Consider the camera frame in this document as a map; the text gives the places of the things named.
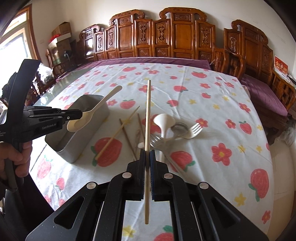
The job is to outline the person's left hand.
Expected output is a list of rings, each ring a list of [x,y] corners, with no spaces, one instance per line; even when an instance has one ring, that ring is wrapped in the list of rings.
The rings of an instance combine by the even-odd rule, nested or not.
[[[23,143],[23,150],[20,153],[11,144],[1,142],[1,180],[7,180],[5,171],[6,159],[11,160],[15,165],[15,174],[23,178],[29,174],[30,159],[32,153],[32,141]]]

